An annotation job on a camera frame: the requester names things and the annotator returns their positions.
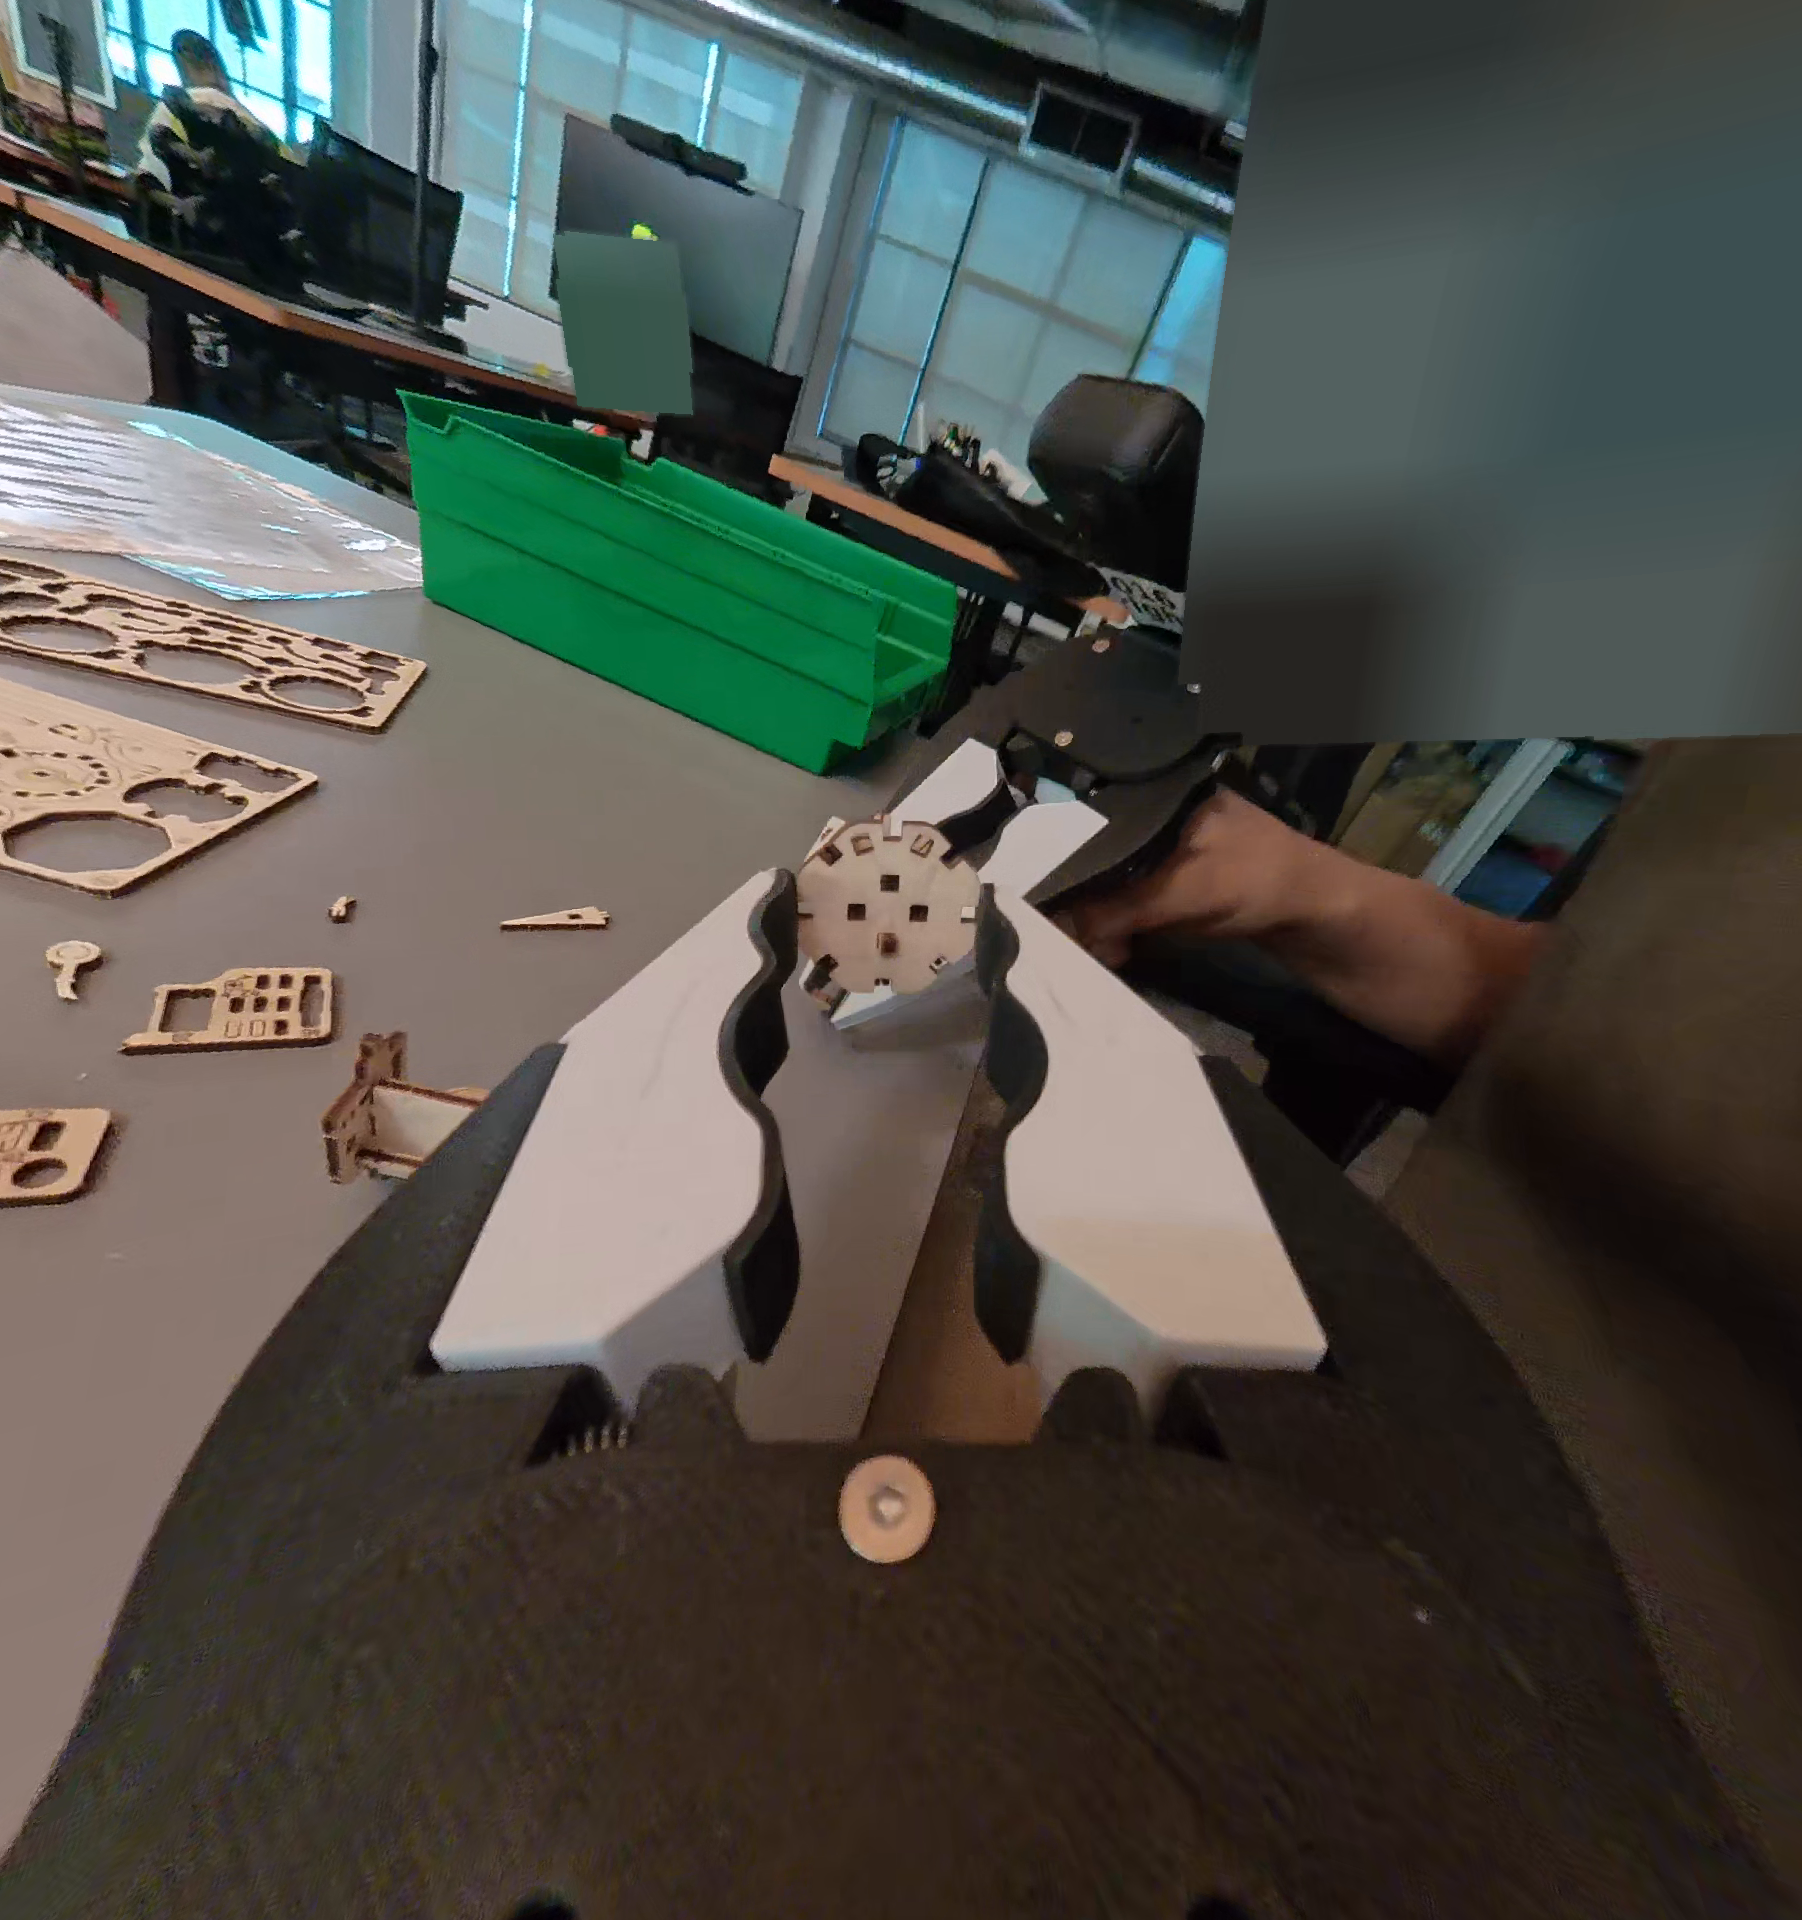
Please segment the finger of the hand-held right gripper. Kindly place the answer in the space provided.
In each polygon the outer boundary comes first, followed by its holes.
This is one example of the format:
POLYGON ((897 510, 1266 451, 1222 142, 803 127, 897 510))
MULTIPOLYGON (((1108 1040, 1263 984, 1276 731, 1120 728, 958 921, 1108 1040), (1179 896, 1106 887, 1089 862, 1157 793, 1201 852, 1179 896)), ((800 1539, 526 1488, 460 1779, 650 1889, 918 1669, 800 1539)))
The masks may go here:
POLYGON ((1106 831, 1106 816, 1082 799, 1036 799, 984 837, 978 898, 988 892, 1033 900, 1071 858, 1106 831))
POLYGON ((996 745, 962 740, 897 799, 905 861, 988 862, 1015 819, 1015 788, 996 745))

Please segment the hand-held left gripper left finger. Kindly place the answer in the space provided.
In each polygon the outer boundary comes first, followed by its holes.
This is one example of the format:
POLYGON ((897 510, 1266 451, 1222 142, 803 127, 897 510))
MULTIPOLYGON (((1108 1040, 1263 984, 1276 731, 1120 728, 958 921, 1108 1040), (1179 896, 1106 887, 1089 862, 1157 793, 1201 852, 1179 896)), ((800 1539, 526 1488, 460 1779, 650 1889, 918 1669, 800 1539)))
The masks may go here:
POLYGON ((798 1291, 768 1088, 797 882, 749 876, 578 1020, 430 1339, 445 1373, 591 1369, 619 1404, 762 1363, 798 1291))

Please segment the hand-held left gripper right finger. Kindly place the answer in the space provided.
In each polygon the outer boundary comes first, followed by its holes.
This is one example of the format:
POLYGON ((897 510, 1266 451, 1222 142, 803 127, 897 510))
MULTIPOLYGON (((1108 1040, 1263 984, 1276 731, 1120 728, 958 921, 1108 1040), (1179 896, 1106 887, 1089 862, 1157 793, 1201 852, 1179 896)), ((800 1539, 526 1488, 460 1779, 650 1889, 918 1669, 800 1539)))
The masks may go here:
POLYGON ((974 957, 1005 1107, 972 1263, 996 1354, 1043 1404, 1112 1375, 1145 1421, 1191 1372, 1313 1375, 1327 1331, 1200 1047, 1026 900, 984 889, 974 957))

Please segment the round wooden gear wheel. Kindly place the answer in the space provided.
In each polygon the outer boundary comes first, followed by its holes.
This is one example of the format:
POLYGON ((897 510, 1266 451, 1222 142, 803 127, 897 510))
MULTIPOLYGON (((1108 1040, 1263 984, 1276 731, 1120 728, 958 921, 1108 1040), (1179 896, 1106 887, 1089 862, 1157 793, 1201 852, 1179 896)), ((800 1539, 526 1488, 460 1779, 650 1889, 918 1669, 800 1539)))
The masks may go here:
POLYGON ((798 867, 795 887, 803 986, 824 1003, 923 993, 972 955, 979 870, 935 824, 838 824, 798 867))

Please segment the person's right forearm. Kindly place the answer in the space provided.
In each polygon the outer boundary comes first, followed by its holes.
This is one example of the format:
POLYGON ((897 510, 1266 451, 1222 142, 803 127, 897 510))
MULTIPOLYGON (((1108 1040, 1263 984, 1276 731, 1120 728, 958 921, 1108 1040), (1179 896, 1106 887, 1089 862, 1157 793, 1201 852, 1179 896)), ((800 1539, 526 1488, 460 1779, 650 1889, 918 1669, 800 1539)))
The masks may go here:
POLYGON ((1460 1067, 1523 993, 1551 935, 1304 840, 1266 945, 1344 1018, 1460 1067))

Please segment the wooden side desk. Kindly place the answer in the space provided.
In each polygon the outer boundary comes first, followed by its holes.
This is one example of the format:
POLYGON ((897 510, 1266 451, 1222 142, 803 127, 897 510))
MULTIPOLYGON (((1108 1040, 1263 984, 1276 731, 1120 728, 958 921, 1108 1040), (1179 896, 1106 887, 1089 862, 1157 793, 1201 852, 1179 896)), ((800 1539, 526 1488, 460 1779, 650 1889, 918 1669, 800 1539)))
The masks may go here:
POLYGON ((965 594, 1031 611, 1047 609, 1056 619, 1080 616, 1115 628, 1133 624, 1128 607, 1082 563, 999 549, 929 515, 913 514, 838 467, 822 467, 795 455, 774 455, 770 474, 795 492, 807 494, 812 512, 852 540, 942 577, 965 594))

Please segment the grey desk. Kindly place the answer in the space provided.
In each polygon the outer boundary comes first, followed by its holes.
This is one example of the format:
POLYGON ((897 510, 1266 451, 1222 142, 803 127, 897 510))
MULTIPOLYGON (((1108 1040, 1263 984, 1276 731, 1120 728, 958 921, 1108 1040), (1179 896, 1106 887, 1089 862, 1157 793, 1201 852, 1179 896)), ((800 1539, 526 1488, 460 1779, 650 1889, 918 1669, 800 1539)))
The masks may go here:
MULTIPOLYGON (((263 1546, 313 1493, 342 1438, 342 1319, 295 1300, 399 1185, 335 1187, 319 1111, 367 1029, 404 1029, 437 1083, 499 1084, 744 876, 793 867, 829 816, 914 781, 910 742, 833 777, 505 639, 413 589, 244 605, 292 629, 426 664, 382 734, 106 684, 39 662, 0 674, 319 775, 265 823, 119 900, 0 874, 0 1106, 117 1113, 83 1199, 0 1207, 0 1851, 78 1718, 130 1573, 227 1389, 256 1421, 214 1452, 217 1547, 263 1546), (327 907, 358 898, 348 924, 327 907), (502 921, 599 905, 602 931, 502 921), (45 948, 105 962, 78 1001, 45 948), (163 984, 237 968, 327 968, 330 1043, 127 1056, 163 984)), ((75 1898, 0 1867, 0 1915, 75 1898)))

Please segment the long wooden background desk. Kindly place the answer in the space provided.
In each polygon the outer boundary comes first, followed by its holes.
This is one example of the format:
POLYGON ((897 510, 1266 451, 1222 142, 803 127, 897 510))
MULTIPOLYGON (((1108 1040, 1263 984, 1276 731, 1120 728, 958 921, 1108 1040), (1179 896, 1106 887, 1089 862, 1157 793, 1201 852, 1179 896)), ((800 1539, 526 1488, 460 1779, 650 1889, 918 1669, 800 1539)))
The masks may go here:
POLYGON ((582 407, 568 377, 535 375, 526 363, 481 350, 434 346, 399 328, 342 320, 325 309, 246 286, 142 238, 114 235, 97 215, 52 193, 0 179, 0 207, 26 226, 51 232, 97 274, 142 290, 154 318, 214 318, 220 326, 267 332, 286 354, 344 356, 365 369, 399 368, 392 377, 396 389, 418 391, 423 384, 446 383, 493 411, 554 411, 623 439, 638 439, 655 423, 650 416, 582 407))

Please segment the person's right hand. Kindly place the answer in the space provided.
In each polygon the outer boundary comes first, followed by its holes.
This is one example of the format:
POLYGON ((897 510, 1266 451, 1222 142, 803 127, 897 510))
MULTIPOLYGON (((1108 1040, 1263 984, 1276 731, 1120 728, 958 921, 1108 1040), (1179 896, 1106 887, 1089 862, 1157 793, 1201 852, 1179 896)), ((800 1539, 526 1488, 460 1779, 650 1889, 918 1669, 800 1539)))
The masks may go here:
POLYGON ((1106 966, 1155 937, 1230 939, 1297 922, 1327 850, 1233 789, 1201 805, 1177 846, 1142 876, 1050 913, 1106 966))

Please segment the black bag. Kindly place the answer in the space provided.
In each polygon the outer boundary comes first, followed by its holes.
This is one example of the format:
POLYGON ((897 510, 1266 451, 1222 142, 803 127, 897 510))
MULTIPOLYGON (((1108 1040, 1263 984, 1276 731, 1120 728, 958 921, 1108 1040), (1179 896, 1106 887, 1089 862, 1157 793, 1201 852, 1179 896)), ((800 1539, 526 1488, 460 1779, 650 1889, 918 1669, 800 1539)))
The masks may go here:
POLYGON ((909 446, 865 434, 851 451, 848 474, 863 490, 1002 554, 1087 563, 1080 540, 1053 512, 1011 494, 984 471, 981 443, 972 437, 909 446))

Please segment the black office chair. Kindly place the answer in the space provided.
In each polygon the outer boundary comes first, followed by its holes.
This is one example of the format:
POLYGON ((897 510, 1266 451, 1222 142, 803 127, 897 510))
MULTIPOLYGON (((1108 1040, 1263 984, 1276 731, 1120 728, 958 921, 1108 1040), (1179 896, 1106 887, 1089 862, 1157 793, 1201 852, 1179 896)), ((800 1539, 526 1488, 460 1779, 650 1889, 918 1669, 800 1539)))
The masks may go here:
POLYGON ((1082 560, 1185 591, 1201 439, 1179 391, 1078 375, 1033 421, 1026 467, 1082 560))

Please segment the green plastic bin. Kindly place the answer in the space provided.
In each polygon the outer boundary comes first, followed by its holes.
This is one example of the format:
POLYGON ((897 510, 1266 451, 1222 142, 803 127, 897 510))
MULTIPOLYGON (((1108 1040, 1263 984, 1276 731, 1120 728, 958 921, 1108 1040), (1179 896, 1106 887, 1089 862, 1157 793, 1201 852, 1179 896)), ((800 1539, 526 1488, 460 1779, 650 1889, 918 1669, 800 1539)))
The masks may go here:
POLYGON ((943 685, 943 577, 612 437, 399 400, 433 602, 817 775, 943 685))

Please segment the wooden fret with square holes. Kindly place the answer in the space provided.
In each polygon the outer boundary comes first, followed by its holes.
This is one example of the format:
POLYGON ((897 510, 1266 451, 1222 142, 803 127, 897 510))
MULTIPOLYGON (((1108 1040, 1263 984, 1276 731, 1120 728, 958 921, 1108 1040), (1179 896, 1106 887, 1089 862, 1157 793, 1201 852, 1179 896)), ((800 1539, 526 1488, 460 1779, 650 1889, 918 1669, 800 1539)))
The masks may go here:
POLYGON ((127 1056, 271 1051, 330 1043, 338 980, 327 968, 237 968, 154 991, 127 1056))

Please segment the large grid window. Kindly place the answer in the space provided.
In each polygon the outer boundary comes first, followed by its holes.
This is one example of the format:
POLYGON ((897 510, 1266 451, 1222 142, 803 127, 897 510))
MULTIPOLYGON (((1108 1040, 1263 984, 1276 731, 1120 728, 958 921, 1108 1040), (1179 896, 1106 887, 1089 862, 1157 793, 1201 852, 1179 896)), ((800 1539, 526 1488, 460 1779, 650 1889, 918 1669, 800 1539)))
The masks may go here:
POLYGON ((1080 375, 1208 411, 1226 242, 901 120, 876 145, 820 439, 921 445, 960 426, 1025 462, 1080 375))

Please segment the small wooden parts card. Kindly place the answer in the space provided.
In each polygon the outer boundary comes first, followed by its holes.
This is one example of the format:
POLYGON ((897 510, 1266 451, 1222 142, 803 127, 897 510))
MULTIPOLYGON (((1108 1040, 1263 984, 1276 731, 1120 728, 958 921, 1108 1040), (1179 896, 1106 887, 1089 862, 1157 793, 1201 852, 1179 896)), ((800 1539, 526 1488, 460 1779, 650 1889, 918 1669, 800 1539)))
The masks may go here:
POLYGON ((0 1109, 0 1207, 86 1193, 113 1125, 105 1107, 0 1109))

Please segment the wooden sheet with gear engraving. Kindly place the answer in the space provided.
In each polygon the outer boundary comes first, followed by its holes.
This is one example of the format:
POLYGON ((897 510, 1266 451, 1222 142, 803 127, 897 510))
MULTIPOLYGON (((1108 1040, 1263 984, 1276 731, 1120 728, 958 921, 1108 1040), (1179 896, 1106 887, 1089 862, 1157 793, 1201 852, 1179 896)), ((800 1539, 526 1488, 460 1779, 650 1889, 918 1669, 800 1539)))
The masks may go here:
POLYGON ((120 898, 319 777, 0 677, 0 872, 120 898))

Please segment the wooden sheet with round cutouts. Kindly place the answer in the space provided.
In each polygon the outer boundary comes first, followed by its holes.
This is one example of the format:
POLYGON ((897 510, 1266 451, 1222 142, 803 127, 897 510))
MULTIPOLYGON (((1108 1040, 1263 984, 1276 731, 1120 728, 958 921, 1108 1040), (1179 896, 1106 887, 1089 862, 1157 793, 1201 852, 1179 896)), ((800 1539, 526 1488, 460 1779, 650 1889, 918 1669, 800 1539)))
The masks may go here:
POLYGON ((0 655, 378 734, 423 660, 0 557, 0 655))

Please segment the large flat screen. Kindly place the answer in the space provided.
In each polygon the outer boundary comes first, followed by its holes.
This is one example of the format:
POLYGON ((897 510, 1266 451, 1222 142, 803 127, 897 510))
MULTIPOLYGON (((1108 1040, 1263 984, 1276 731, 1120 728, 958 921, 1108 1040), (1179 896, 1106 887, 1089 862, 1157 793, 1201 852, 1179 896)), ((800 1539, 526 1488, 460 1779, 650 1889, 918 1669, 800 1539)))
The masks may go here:
POLYGON ((554 218, 554 297, 582 407, 684 416, 690 334, 772 368, 800 211, 680 172, 571 114, 554 218))

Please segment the black webcam bar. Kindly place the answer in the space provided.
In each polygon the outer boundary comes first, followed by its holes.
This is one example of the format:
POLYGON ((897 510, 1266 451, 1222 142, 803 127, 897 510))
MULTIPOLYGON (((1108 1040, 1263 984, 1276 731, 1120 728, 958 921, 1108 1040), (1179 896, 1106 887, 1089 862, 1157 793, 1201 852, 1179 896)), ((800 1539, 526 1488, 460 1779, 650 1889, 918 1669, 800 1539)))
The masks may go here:
POLYGON ((747 167, 743 159, 715 153, 680 133, 653 127, 619 113, 609 119, 609 129, 637 151, 668 162, 684 174, 747 192, 747 167))

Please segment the black computer monitor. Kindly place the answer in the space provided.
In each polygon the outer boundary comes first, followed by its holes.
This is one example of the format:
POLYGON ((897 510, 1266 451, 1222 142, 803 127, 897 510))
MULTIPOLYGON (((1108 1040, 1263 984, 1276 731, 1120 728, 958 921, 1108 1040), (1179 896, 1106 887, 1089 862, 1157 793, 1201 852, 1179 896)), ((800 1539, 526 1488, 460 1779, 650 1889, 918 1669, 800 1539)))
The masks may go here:
POLYGON ((451 307, 464 195, 325 119, 311 123, 299 179, 305 283, 439 331, 451 307))

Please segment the large clear plastic sheet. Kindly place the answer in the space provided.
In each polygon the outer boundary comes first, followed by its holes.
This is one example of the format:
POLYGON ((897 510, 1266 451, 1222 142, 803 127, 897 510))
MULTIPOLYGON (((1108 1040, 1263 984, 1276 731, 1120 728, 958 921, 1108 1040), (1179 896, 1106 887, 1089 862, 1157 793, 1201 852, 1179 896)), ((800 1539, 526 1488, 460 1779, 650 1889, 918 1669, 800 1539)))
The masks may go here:
POLYGON ((3 395, 0 545, 120 557, 230 601, 424 584, 409 540, 166 426, 3 395))

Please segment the wooden box frame assembly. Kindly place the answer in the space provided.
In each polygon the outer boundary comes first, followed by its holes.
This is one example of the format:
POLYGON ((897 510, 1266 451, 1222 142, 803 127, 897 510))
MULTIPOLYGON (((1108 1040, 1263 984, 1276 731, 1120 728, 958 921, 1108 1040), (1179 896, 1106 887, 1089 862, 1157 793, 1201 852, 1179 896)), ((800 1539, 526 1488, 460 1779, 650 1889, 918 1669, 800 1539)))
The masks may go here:
POLYGON ((404 1030, 365 1035, 349 1086, 321 1118, 329 1181, 337 1187, 361 1177, 407 1181, 487 1098, 487 1088, 411 1081, 404 1030))

